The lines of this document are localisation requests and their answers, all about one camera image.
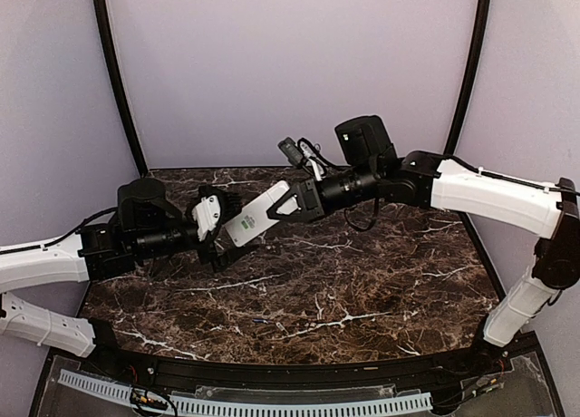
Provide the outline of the white remote control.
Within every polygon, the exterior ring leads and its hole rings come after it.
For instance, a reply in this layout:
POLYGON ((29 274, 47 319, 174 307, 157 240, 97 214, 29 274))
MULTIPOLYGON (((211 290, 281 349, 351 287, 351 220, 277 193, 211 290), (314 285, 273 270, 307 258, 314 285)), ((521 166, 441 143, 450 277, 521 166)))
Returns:
POLYGON ((236 247, 248 245, 250 241, 276 224, 275 220, 268 217, 267 210, 289 189, 290 185, 286 181, 278 181, 246 204, 237 216, 224 225, 224 229, 236 247))

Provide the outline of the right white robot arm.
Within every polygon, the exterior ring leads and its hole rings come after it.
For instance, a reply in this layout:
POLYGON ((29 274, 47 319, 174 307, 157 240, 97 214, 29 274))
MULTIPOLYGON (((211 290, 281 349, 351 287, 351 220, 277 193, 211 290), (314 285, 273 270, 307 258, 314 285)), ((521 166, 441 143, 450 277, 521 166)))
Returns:
POLYGON ((579 211, 575 184, 509 177, 452 156, 416 150, 404 158, 377 115, 334 129, 350 168, 321 180, 296 183, 266 212, 288 222, 314 222, 370 199, 423 209, 452 210, 523 228, 539 240, 536 262, 488 315, 482 338, 462 356, 481 375, 516 332, 551 298, 579 280, 579 211))

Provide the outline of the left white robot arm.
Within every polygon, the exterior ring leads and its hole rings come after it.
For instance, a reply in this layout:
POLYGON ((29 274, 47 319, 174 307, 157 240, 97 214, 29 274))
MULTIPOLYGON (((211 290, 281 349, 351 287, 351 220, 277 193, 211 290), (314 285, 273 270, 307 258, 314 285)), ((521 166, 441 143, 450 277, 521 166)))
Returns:
POLYGON ((150 178, 119 187, 117 205, 86 218, 65 235, 1 250, 1 332, 87 358, 109 377, 128 369, 111 325, 69 317, 32 305, 14 290, 59 282, 97 282, 128 274, 145 261, 194 251, 216 272, 256 250, 254 245, 223 253, 215 240, 242 210, 241 198, 211 185, 180 211, 165 185, 150 178))

